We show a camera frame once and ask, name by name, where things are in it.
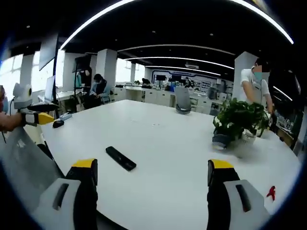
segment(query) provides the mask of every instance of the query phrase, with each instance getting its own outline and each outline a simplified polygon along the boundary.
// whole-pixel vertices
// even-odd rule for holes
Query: mesh chair back
[[[40,195],[60,177],[60,172],[22,127],[10,133],[6,142],[0,144],[0,162],[13,190],[32,212],[38,207]]]
[[[176,96],[177,111],[181,110],[182,112],[185,112],[185,111],[190,112],[191,111],[191,99],[189,95],[189,89],[181,87],[181,86],[177,86],[175,88],[175,96]]]

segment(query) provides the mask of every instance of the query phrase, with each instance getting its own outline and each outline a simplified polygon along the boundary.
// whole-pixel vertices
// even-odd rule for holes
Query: black remote control
[[[127,171],[131,171],[136,167],[136,163],[131,161],[129,158],[125,157],[119,151],[117,151],[114,147],[110,146],[106,148],[107,154],[112,157],[121,167],[123,167]]]

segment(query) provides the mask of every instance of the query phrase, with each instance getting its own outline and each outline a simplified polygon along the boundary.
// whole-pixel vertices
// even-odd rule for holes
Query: black ceiling
[[[87,0],[63,5],[63,1],[55,0],[47,6],[38,0],[22,3],[23,10],[16,11],[19,16],[13,27],[13,52],[26,53],[39,49],[39,37],[50,30],[55,21],[60,22],[60,41],[63,42],[83,22],[115,2],[117,0]],[[119,52],[118,55],[120,58],[193,58],[231,67],[234,67],[238,55],[248,51],[266,58],[274,68],[293,70],[301,81],[299,67],[302,60],[298,57],[302,53],[300,44],[303,41],[299,29],[302,7],[295,1],[278,0],[271,0],[269,6],[275,13],[274,19],[289,33],[294,45],[266,20],[229,0],[137,0],[94,21],[77,34],[65,49],[67,52],[85,53],[105,48],[122,50],[157,44],[187,44],[220,49],[234,55],[184,46],[136,48]],[[185,67],[183,60],[134,61],[144,65]],[[234,77],[231,69],[198,64],[201,70],[219,73],[224,79]],[[282,75],[276,81],[285,82],[280,87],[286,88],[287,76]]]

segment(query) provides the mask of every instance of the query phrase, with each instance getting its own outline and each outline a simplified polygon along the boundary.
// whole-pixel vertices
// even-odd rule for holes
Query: led light strip
[[[280,89],[278,89],[277,87],[273,86],[274,89],[278,90],[280,93],[282,93],[285,97],[289,98],[290,101],[292,101],[292,99],[287,95],[285,94],[283,91],[281,91]]]
[[[141,49],[141,48],[161,47],[161,46],[175,46],[175,47],[176,46],[179,46],[179,47],[183,46],[183,47],[192,47],[192,48],[200,48],[200,49],[210,49],[210,50],[214,50],[214,51],[218,51],[218,52],[222,52],[222,53],[226,53],[226,54],[230,54],[230,55],[236,55],[234,53],[230,53],[228,51],[221,50],[221,49],[211,48],[211,47],[207,47],[207,46],[186,45],[186,44],[158,44],[158,45],[136,46],[136,47],[121,49],[121,50],[118,50],[118,52],[127,51],[127,50],[131,50],[131,49]]]
[[[184,57],[132,57],[132,58],[127,58],[125,60],[150,59],[150,58],[169,58],[169,59],[181,59],[181,60],[189,60],[189,61],[200,61],[200,62],[206,62],[206,63],[218,65],[218,66],[223,66],[223,67],[230,68],[230,69],[235,69],[235,68],[232,68],[230,66],[225,66],[225,65],[215,63],[215,62],[197,60],[197,59],[191,59],[191,58],[184,58]]]
[[[281,101],[281,99],[279,97],[276,97],[276,96],[274,96],[274,97]]]
[[[89,20],[87,20],[85,23],[83,23],[75,32],[73,32],[69,38],[67,38],[67,40],[61,45],[60,50],[62,50],[68,42],[70,42],[81,30],[83,30],[85,27],[87,27],[89,24],[91,24],[93,21],[95,21],[96,19],[100,18],[101,16],[105,15],[106,13],[115,10],[116,8],[126,5],[132,1],[135,0],[122,0],[119,1],[107,8],[105,8],[104,10],[100,11],[99,13],[97,13],[96,15],[94,15],[93,17],[91,17]]]
[[[271,23],[276,29],[278,29],[287,39],[288,41],[293,44],[294,41],[292,40],[292,38],[290,37],[289,34],[287,34],[287,32],[276,22],[274,21],[273,18],[271,18],[270,16],[268,16],[266,13],[264,13],[263,11],[259,10],[257,7],[247,3],[246,1],[243,0],[230,0],[233,1],[235,3],[238,3],[242,6],[245,6],[246,8],[249,8],[250,10],[254,11],[255,13],[257,13],[258,15],[260,15],[262,18],[264,18],[265,20],[267,20],[269,23]]]
[[[212,73],[212,72],[208,72],[208,71],[203,71],[203,70],[198,70],[198,69],[188,69],[188,68],[182,68],[182,67],[171,67],[171,66],[145,66],[145,67],[147,67],[147,68],[186,69],[186,70],[198,71],[198,72],[203,72],[203,73],[210,73],[210,74],[220,76],[219,73]]]

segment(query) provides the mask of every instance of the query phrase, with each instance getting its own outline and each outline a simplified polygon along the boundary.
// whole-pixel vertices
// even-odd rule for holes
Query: face mask
[[[9,103],[8,103],[8,98],[5,97],[2,101],[3,103],[3,111],[2,112],[5,112],[6,114],[8,113],[9,111]]]
[[[258,81],[262,80],[262,73],[261,72],[254,72],[255,77]]]

